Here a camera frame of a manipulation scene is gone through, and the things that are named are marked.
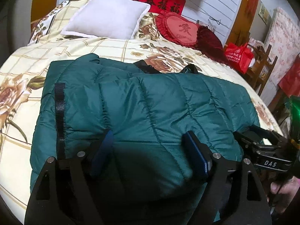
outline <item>pillow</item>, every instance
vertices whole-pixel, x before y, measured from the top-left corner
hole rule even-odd
[[[89,0],[62,29],[61,35],[133,39],[150,5],[132,0]]]
[[[161,11],[156,26],[165,39],[181,46],[193,47],[197,42],[198,25],[177,13]]]
[[[224,55],[223,45],[219,38],[207,27],[199,26],[195,49],[202,52],[213,61],[230,66],[230,62]]]

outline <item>white pillow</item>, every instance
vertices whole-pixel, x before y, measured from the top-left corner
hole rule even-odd
[[[150,5],[132,0],[89,0],[62,29],[61,35],[133,39]]]

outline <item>metal bolt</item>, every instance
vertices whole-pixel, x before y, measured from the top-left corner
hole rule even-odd
[[[47,159],[47,162],[48,162],[48,163],[54,162],[54,157],[49,157],[49,158]]]
[[[216,152],[214,154],[212,154],[212,156],[214,158],[216,158],[216,159],[220,159],[221,158],[221,155],[219,153],[216,153]]]
[[[248,158],[245,158],[245,159],[244,159],[244,162],[245,162],[247,165],[249,165],[249,164],[251,163],[251,161],[250,161]]]
[[[85,153],[84,151],[80,151],[80,152],[77,153],[77,156],[78,156],[78,157],[84,157],[85,154],[86,154],[86,153]]]

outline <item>floral curtain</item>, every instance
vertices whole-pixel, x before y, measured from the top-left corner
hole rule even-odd
[[[261,98],[268,105],[277,92],[277,84],[292,66],[300,52],[300,28],[281,8],[277,8],[274,22],[265,42],[265,50],[272,45],[271,62],[278,56],[277,63],[266,84]]]

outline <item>white pillow trim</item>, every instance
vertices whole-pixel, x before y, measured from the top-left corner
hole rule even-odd
[[[74,18],[80,13],[81,10],[83,10],[83,9],[87,6],[87,4],[88,4],[90,1],[92,1],[92,0],[89,0],[89,1],[88,1],[84,6],[82,6],[76,13],[74,13],[74,15],[73,15],[73,16],[71,17],[71,19],[69,20],[68,24],[74,20]],[[146,7],[146,9],[143,11],[143,13],[141,14],[141,16],[140,16],[139,19],[138,19],[138,22],[137,22],[137,24],[136,24],[136,27],[135,27],[135,29],[134,29],[134,31],[133,31],[132,36],[131,36],[131,40],[134,38],[135,34],[137,33],[137,31],[138,31],[139,28],[140,28],[140,22],[141,22],[143,16],[145,16],[145,15],[148,13],[148,11],[150,10],[150,8],[151,8],[151,5],[150,5],[150,4],[147,4],[147,3],[144,3],[144,4],[145,4],[147,7]],[[66,29],[67,29],[67,27],[68,27],[68,24],[67,24],[65,27],[63,27],[63,29],[62,29],[62,31],[61,31],[61,33],[60,33],[61,35],[79,36],[79,37],[85,37],[85,38],[98,38],[98,36],[95,36],[95,35],[88,35],[88,34],[79,33],[79,32],[75,32],[75,31],[67,31]]]

